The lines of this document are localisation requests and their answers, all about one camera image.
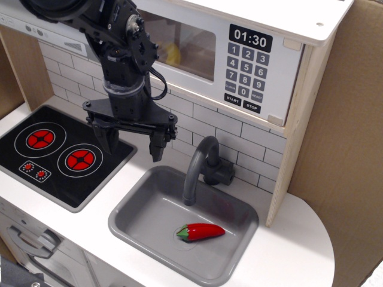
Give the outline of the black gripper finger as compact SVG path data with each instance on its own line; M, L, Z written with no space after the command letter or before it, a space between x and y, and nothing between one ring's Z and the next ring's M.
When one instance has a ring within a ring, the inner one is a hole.
M166 136L164 131L154 131L150 135L149 150L153 162L158 162L162 159L163 151L166 148Z
M103 150L110 155L113 154L118 145L119 131L112 127L102 127L96 121L92 123L92 127Z

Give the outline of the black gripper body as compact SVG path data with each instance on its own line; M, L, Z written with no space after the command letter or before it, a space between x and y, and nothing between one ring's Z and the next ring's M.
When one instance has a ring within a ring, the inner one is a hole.
M131 86L103 80L103 88L108 98L83 103L91 125L96 121L102 127L144 135L164 131L166 141L176 138L177 117L154 103L145 80L138 80Z

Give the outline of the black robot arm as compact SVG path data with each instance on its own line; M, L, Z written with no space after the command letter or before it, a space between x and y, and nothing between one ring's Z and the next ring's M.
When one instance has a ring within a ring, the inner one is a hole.
M119 132L148 135L154 162L162 159L177 135L177 117L156 105L168 92L152 96L150 75L165 78L153 68L158 45L145 31L144 19L132 1L22 1L38 19L62 23L83 33L101 63L108 98L83 103L87 122L109 154L117 148Z

